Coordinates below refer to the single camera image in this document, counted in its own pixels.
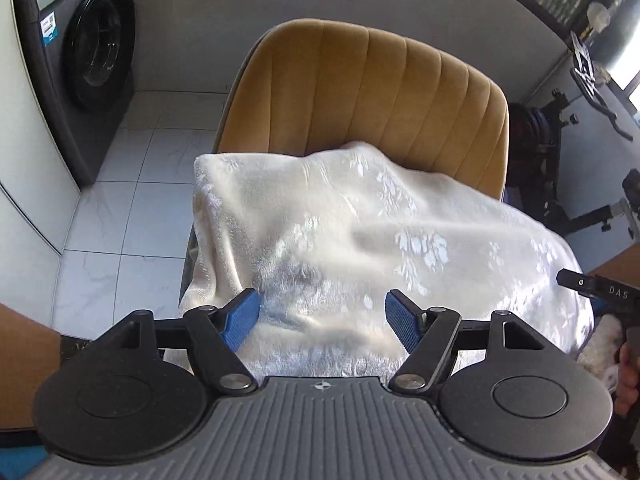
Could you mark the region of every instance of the finger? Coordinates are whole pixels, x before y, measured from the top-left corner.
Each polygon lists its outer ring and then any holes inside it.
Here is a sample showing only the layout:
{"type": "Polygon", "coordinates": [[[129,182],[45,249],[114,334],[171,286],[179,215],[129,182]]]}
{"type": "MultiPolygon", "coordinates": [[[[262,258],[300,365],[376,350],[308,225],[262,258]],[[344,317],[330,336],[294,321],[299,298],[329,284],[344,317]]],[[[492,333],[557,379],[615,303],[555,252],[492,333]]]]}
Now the finger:
{"type": "Polygon", "coordinates": [[[613,411],[620,416],[626,416],[630,409],[631,405],[626,402],[622,402],[620,399],[616,399],[616,402],[613,403],[613,411]]]}
{"type": "Polygon", "coordinates": [[[630,362],[629,346],[626,343],[624,343],[620,347],[620,364],[621,365],[628,365],[629,362],[630,362]]]}
{"type": "Polygon", "coordinates": [[[618,368],[618,380],[629,388],[635,388],[638,385],[638,372],[630,366],[621,366],[618,368]]]}
{"type": "Polygon", "coordinates": [[[638,400],[638,390],[635,388],[627,388],[626,386],[618,385],[616,389],[616,395],[622,402],[627,404],[635,404],[636,400],[638,400]]]}

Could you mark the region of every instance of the chair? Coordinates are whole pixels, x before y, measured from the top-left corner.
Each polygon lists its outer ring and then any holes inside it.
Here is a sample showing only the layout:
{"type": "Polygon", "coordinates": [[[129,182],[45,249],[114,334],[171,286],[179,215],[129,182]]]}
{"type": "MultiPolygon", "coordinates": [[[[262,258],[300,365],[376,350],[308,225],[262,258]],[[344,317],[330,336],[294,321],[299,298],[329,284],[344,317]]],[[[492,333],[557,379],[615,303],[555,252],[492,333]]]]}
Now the chair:
{"type": "MultiPolygon", "coordinates": [[[[304,156],[364,140],[405,168],[445,173],[500,199],[508,129],[500,88],[459,59],[374,28],[293,20],[246,58],[214,152],[304,156]]],[[[192,230],[180,297],[196,244],[192,230]]]]}

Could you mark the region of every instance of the white fluffy cloth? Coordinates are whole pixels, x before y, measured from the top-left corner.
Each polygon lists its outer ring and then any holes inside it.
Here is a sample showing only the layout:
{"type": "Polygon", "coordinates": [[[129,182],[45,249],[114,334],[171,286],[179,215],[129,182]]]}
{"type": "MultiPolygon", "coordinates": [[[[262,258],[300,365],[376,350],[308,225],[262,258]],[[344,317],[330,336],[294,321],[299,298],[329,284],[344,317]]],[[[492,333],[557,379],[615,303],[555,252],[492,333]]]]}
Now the white fluffy cloth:
{"type": "Polygon", "coordinates": [[[391,377],[406,357],[385,319],[392,288],[465,319],[511,310],[567,352],[593,324],[587,300],[556,285],[558,270],[579,270],[562,238],[367,144],[203,155],[195,171],[199,251],[180,312],[255,288],[260,319],[238,355],[259,379],[391,377]]]}

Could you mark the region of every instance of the metal pivot screw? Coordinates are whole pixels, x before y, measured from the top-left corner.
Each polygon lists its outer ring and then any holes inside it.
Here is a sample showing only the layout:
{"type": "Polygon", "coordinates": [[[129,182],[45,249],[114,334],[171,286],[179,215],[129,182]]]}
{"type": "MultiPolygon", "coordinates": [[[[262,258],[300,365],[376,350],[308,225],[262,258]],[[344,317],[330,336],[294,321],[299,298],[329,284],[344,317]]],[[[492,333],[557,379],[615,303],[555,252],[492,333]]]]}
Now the metal pivot screw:
{"type": "Polygon", "coordinates": [[[244,374],[228,374],[220,379],[220,385],[227,390],[245,390],[252,380],[244,374]]]}
{"type": "Polygon", "coordinates": [[[420,375],[402,374],[394,379],[394,383],[398,388],[403,390],[419,390],[426,386],[426,382],[420,375]]]}

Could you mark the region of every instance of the floor tile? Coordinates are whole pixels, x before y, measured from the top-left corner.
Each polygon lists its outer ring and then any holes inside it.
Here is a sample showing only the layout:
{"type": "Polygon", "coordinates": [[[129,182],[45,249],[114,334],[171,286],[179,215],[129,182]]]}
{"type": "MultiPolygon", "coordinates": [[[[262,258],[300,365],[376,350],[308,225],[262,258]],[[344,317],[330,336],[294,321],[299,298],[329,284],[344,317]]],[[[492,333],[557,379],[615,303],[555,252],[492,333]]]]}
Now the floor tile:
{"type": "Polygon", "coordinates": [[[167,92],[136,92],[122,121],[122,127],[155,128],[167,92]]]}
{"type": "Polygon", "coordinates": [[[120,254],[135,189],[135,182],[96,182],[83,189],[66,248],[120,254]]]}
{"type": "Polygon", "coordinates": [[[192,195],[190,184],[140,182],[122,253],[184,258],[193,222],[192,195]]]}
{"type": "Polygon", "coordinates": [[[166,92],[158,128],[217,130],[226,94],[166,92]]]}
{"type": "Polygon", "coordinates": [[[119,254],[64,251],[53,310],[53,328],[96,339],[113,322],[119,254]]]}
{"type": "Polygon", "coordinates": [[[210,130],[156,129],[146,152],[140,182],[195,184],[193,161],[203,153],[211,153],[215,135],[210,130]]]}
{"type": "Polygon", "coordinates": [[[156,319],[178,317],[183,258],[123,255],[118,274],[114,321],[139,308],[156,319]]]}
{"type": "Polygon", "coordinates": [[[153,132],[152,128],[118,130],[100,168],[98,181],[136,182],[153,132]]]}

